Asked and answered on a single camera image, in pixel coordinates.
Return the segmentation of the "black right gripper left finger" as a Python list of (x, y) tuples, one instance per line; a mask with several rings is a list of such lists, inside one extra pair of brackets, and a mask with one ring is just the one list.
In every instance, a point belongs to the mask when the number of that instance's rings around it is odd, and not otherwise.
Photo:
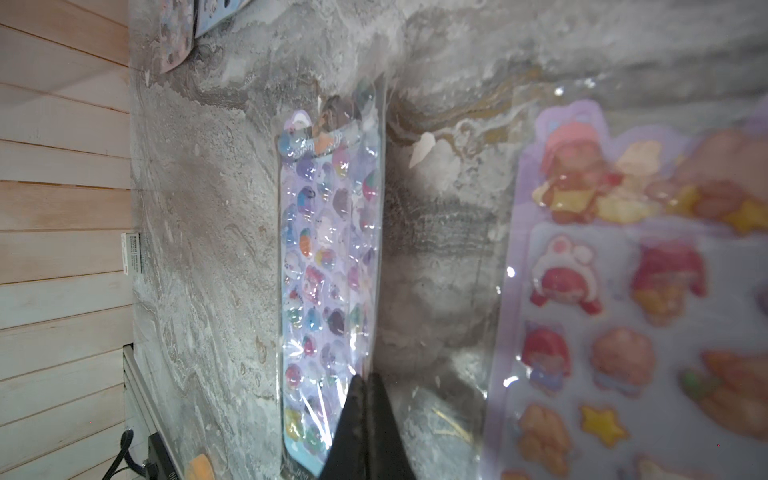
[(366, 478), (365, 381), (356, 375), (349, 385), (333, 443), (319, 480)]

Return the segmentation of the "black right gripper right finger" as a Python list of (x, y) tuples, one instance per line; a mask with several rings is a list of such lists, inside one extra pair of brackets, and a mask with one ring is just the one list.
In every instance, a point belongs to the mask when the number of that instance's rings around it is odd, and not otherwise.
[(381, 376), (372, 373), (366, 382), (365, 425), (367, 478), (416, 480)]

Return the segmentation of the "purple doll sticker sheet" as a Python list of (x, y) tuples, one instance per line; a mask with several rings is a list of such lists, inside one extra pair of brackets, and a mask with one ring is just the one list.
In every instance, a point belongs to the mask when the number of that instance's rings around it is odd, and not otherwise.
[(543, 110), (518, 162), (482, 479), (767, 475), (767, 105), (610, 133)]

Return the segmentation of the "dark small sticker sheet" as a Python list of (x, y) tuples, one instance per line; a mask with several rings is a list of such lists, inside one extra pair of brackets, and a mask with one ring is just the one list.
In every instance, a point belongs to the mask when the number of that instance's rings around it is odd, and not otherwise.
[(350, 381), (375, 332), (386, 92), (361, 79), (297, 110), (276, 138), (280, 161), (280, 394), (288, 466), (318, 476)]

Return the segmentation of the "blue penguin sticker sheet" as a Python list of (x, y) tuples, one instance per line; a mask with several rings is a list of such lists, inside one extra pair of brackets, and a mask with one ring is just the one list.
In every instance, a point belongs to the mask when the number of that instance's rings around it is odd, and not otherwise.
[(195, 37), (201, 37), (249, 3), (250, 0), (197, 0)]

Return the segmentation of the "pink sticker sheet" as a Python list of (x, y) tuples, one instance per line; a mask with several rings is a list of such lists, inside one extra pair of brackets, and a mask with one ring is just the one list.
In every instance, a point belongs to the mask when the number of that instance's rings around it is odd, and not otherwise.
[(160, 68), (167, 73), (178, 67), (193, 46), (195, 3), (163, 0), (160, 9)]

